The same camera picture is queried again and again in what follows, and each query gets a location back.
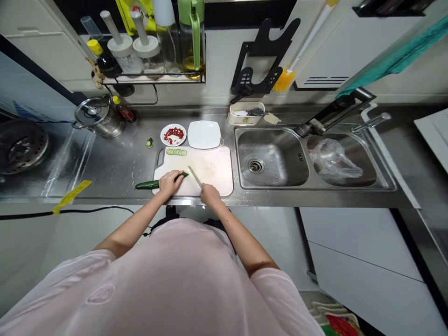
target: oil bottle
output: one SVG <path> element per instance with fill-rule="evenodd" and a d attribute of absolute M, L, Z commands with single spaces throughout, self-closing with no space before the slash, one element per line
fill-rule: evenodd
<path fill-rule="evenodd" d="M 205 73 L 204 0 L 178 0 L 182 63 L 185 72 Z M 199 74 L 187 75 L 200 79 Z"/>

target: small white bowl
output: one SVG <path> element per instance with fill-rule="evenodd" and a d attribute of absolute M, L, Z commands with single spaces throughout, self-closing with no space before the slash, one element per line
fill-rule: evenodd
<path fill-rule="evenodd" d="M 183 130 L 183 138 L 180 139 L 179 137 L 177 137 L 177 136 L 175 136 L 175 135 L 170 135 L 170 136 L 168 136 L 170 139 L 173 140 L 173 144 L 171 145 L 168 141 L 165 140 L 165 134 L 168 132 L 168 130 L 169 130 L 170 128 L 175 128 L 175 127 L 180 128 L 181 130 Z M 176 147 L 176 146 L 179 146 L 179 145 L 181 145 L 181 144 L 185 141 L 186 138 L 187 138 L 187 130 L 185 129 L 184 126 L 179 125 L 179 124 L 169 124 L 169 125 L 166 125 L 166 126 L 162 129 L 162 132 L 160 132 L 160 140 L 162 140 L 162 142 L 163 142 L 165 145 L 167 145 L 168 147 Z"/>

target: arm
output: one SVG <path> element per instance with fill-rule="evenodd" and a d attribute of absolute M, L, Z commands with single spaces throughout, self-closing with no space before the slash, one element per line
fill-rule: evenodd
<path fill-rule="evenodd" d="M 179 188 L 183 175 L 179 176 L 176 182 L 174 182 L 174 179 L 181 173 L 180 170 L 173 170 L 162 176 L 159 180 L 160 191 L 99 243 L 94 250 L 109 250 L 116 258 L 128 252 L 145 232 L 155 213 Z"/>
<path fill-rule="evenodd" d="M 225 206 L 219 192 L 210 184 L 202 184 L 202 201 L 210 206 L 224 225 L 233 247 L 243 264 L 249 278 L 262 268 L 279 269 L 257 239 L 238 221 Z"/>

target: double sink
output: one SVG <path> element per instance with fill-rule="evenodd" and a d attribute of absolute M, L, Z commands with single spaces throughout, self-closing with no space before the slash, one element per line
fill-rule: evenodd
<path fill-rule="evenodd" d="M 337 140 L 345 155 L 363 170 L 358 178 L 319 174 L 309 152 L 322 140 Z M 389 167 L 368 131 L 354 135 L 350 127 L 336 125 L 323 136 L 302 139 L 292 127 L 236 127 L 240 183 L 243 189 L 347 189 L 396 190 Z"/>

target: pot lid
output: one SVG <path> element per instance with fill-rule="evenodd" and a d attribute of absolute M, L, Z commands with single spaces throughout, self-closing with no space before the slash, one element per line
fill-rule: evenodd
<path fill-rule="evenodd" d="M 109 104 L 101 97 L 83 101 L 75 110 L 75 119 L 82 125 L 91 126 L 103 120 L 109 112 Z"/>

